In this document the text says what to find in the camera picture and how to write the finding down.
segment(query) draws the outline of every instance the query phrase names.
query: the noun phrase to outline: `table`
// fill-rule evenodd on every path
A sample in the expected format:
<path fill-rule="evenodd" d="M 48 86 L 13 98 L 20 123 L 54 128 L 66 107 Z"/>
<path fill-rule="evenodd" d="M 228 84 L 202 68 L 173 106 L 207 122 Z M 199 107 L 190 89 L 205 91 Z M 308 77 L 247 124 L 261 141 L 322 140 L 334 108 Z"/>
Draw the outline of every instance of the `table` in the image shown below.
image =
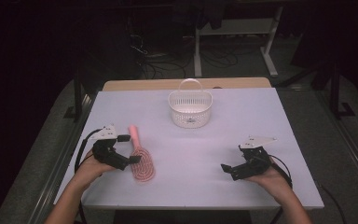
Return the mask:
<path fill-rule="evenodd" d="M 117 134 L 128 133 L 131 124 L 138 126 L 141 144 L 152 155 L 156 175 L 149 182 L 139 183 L 133 179 L 130 167 L 103 174 L 84 193 L 82 202 L 85 206 L 178 210 L 277 207 L 279 205 L 273 198 L 257 184 L 233 181 L 220 167 L 221 163 L 233 166 L 244 163 L 238 145 L 248 135 L 260 135 L 278 139 L 266 145 L 265 150 L 289 167 L 294 191 L 303 205 L 307 209 L 324 207 L 276 90 L 208 89 L 212 86 L 206 84 L 220 81 L 219 85 L 225 85 L 229 81 L 241 83 L 240 80 L 246 78 L 200 79 L 213 95 L 213 105 L 211 119 L 199 129 L 179 128 L 171 121 L 168 95 L 177 89 L 180 80 L 169 80 L 166 84 L 171 86 L 147 91 L 124 91 L 119 88 L 115 91 L 112 88 L 114 82 L 107 83 L 105 91 L 99 92 L 96 97 L 57 199 L 74 173 L 81 140 L 93 130 L 114 123 Z M 121 82 L 143 83 L 139 80 Z M 92 141 L 88 142 L 84 154 L 92 144 Z M 127 157 L 133 151 L 130 142 L 116 143 L 115 147 L 118 153 Z"/>

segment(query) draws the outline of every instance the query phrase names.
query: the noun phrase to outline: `basket handle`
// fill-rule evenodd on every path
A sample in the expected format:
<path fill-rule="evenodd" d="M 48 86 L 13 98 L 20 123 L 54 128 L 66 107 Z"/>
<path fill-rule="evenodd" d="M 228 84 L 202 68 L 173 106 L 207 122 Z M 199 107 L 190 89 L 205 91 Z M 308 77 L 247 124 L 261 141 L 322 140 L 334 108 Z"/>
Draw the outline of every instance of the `basket handle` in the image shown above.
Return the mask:
<path fill-rule="evenodd" d="M 185 83 L 187 83 L 187 82 L 196 82 L 196 83 L 198 83 L 198 84 L 200 85 L 201 90 L 203 91 L 203 88 L 202 88 L 201 83 L 200 83 L 198 80 L 196 80 L 195 78 L 186 78 L 185 80 L 183 80 L 183 81 L 180 83 L 178 90 L 180 91 L 181 88 L 182 88 L 182 85 L 185 84 Z"/>

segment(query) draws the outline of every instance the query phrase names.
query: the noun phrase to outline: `dark background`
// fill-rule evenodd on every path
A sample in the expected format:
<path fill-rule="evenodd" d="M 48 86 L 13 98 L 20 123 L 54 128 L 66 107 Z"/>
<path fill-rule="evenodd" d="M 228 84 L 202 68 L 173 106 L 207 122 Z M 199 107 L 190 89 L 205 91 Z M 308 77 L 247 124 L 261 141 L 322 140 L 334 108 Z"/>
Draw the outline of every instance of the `dark background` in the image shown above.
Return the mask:
<path fill-rule="evenodd" d="M 0 205 L 55 99 L 77 71 L 88 93 L 108 79 L 133 79 L 141 72 L 124 26 L 129 11 L 68 9 L 89 6 L 88 1 L 74 2 L 0 0 Z M 129 2 L 97 1 L 100 7 Z M 311 2 L 282 14 L 281 35 L 304 34 L 293 63 L 307 68 L 327 58 L 358 88 L 358 1 Z M 155 23 L 155 12 L 141 12 L 147 20 L 138 18 L 153 24 L 143 32 L 154 44 L 167 34 L 155 31 L 179 27 Z M 160 12 L 171 14 L 164 7 Z M 177 35 L 172 41 L 180 41 L 181 32 L 168 33 Z M 118 44 L 109 46 L 107 37 Z"/>

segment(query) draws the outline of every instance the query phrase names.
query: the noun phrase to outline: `white basket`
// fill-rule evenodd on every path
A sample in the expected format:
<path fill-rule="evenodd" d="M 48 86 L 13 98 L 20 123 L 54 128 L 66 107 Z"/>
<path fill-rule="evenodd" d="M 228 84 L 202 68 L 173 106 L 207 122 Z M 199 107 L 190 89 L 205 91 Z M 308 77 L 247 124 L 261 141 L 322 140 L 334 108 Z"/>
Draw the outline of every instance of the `white basket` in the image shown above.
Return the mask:
<path fill-rule="evenodd" d="M 196 82 L 200 85 L 198 91 L 183 91 L 186 82 Z M 177 91 L 168 97 L 173 122 L 182 128 L 199 128 L 204 126 L 211 116 L 212 95 L 204 91 L 202 85 L 194 78 L 183 80 Z"/>

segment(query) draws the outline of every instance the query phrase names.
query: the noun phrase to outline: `floor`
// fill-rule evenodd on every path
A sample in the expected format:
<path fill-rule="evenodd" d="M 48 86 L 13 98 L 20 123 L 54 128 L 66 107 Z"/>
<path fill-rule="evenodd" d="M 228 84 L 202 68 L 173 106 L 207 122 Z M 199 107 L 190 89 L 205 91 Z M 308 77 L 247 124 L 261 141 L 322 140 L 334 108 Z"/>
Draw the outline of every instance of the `floor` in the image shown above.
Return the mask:
<path fill-rule="evenodd" d="M 270 77 L 259 52 L 264 36 L 205 38 L 201 42 L 202 75 L 267 77 L 272 85 L 278 84 L 303 70 L 290 64 L 298 41 L 299 37 L 276 37 L 270 55 L 279 75 Z M 172 56 L 156 51 L 147 55 L 146 61 L 141 78 L 194 77 L 191 53 Z M 310 74 L 287 88 L 277 89 L 324 201 L 325 208 L 310 211 L 310 216 L 314 223 L 343 223 L 343 217 L 348 223 L 358 223 L 358 93 L 348 80 L 341 79 L 340 101 L 349 103 L 356 116 L 336 120 L 328 109 L 329 87 L 314 91 L 310 87 L 313 76 Z M 68 83 L 51 108 L 0 210 L 0 223 L 40 223 L 48 215 L 65 164 L 72 156 L 71 148 L 81 129 L 79 123 L 85 120 L 80 118 L 74 123 L 64 118 L 68 107 L 74 104 L 73 92 L 73 83 Z M 86 98 L 85 114 L 91 105 L 92 101 Z M 276 212 L 251 211 L 250 214 L 253 223 L 269 223 Z M 88 223 L 112 223 L 114 214 L 108 210 L 86 209 Z M 283 217 L 279 223 L 285 223 Z"/>

